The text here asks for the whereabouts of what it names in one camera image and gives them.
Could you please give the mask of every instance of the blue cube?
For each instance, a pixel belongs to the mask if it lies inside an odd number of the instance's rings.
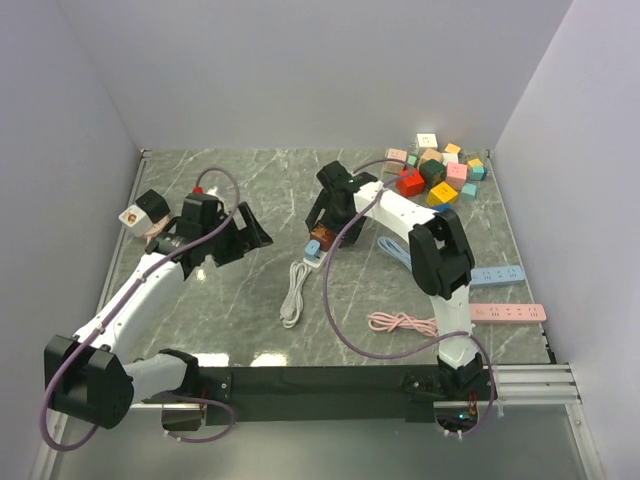
[[[460,199],[461,200],[474,200],[476,198],[476,193],[478,192],[478,187],[473,185],[472,183],[465,183],[462,190],[460,190]]]
[[[451,204],[450,203],[441,203],[440,205],[434,205],[433,207],[430,207],[432,210],[435,210],[436,212],[444,212],[445,210],[449,210],[451,208]]]
[[[482,180],[484,178],[484,167],[473,167],[469,172],[468,180]]]

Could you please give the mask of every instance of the yellow cube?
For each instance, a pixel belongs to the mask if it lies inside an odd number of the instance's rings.
[[[469,171],[471,171],[471,169],[472,169],[473,167],[483,167],[483,166],[484,166],[484,165],[482,165],[482,162],[480,161],[480,159],[479,159],[479,158],[472,158],[471,160],[469,160],[469,161],[467,162],[467,169],[468,169]]]
[[[443,203],[456,203],[458,199],[458,192],[456,192],[447,182],[442,182],[429,190],[427,195],[427,205],[435,207],[436,205],[442,205]]]
[[[447,153],[455,153],[455,154],[460,153],[460,150],[461,150],[461,148],[459,146],[453,144],[453,143],[450,143],[444,149],[444,151],[447,152]]]

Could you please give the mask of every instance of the colorful block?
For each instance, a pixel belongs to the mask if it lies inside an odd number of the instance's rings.
[[[469,172],[469,180],[482,180],[487,176],[484,167],[473,167]]]
[[[385,154],[385,158],[400,160],[401,162],[407,161],[407,152],[404,150],[398,150],[397,148],[390,148]],[[405,165],[398,162],[385,162],[384,171],[388,173],[400,173],[405,169]]]
[[[459,163],[458,154],[457,153],[443,153],[442,154],[442,164],[446,167],[449,162]]]
[[[436,205],[442,205],[443,203],[449,203],[453,205],[458,198],[458,192],[456,192],[447,182],[442,182],[429,191],[427,195],[427,205],[434,207]]]
[[[444,151],[447,153],[455,153],[456,155],[460,153],[461,148],[453,143],[448,144]]]
[[[445,210],[449,210],[451,208],[450,203],[443,203],[440,205],[434,205],[433,208],[436,212],[444,212]]]
[[[447,183],[454,190],[460,191],[467,181],[467,167],[461,163],[447,164]]]
[[[478,187],[473,183],[465,183],[462,190],[460,190],[460,200],[474,200],[477,192]]]
[[[427,148],[438,149],[438,140],[433,133],[419,133],[416,135],[418,145],[418,156],[422,155]]]
[[[418,160],[418,168],[420,168],[420,165],[428,162],[429,160],[436,160],[442,163],[442,154],[437,150],[434,150],[433,148],[427,148],[420,157],[420,160]]]
[[[467,161],[467,168],[469,170],[471,170],[473,167],[483,167],[484,165],[482,165],[482,162],[480,161],[479,158],[472,158],[471,160]]]
[[[328,252],[336,239],[336,234],[324,225],[317,223],[311,230],[309,237],[309,240],[317,240],[320,243],[320,250]]]
[[[418,167],[420,175],[424,178],[427,188],[433,188],[441,182],[444,182],[447,170],[437,160],[428,160]]]
[[[400,175],[407,173],[409,173],[409,170],[403,170],[400,172]],[[420,195],[424,191],[424,179],[417,170],[413,170],[411,175],[401,178],[396,182],[396,188],[398,189],[398,193],[405,198]]]

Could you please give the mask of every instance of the green cube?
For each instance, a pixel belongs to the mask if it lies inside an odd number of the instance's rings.
[[[425,186],[429,189],[435,187],[439,183],[444,182],[447,176],[447,167],[437,160],[427,160],[418,170],[422,178],[424,178]]]
[[[476,187],[472,183],[465,183],[462,190],[460,190],[460,200],[474,200],[476,198],[476,193],[478,192],[478,187]]]
[[[473,167],[467,176],[469,180],[482,180],[484,177],[484,167]]]

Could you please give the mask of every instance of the pink power strip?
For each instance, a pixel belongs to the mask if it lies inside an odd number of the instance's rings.
[[[472,303],[471,321],[478,323],[541,323],[547,319],[538,303]]]

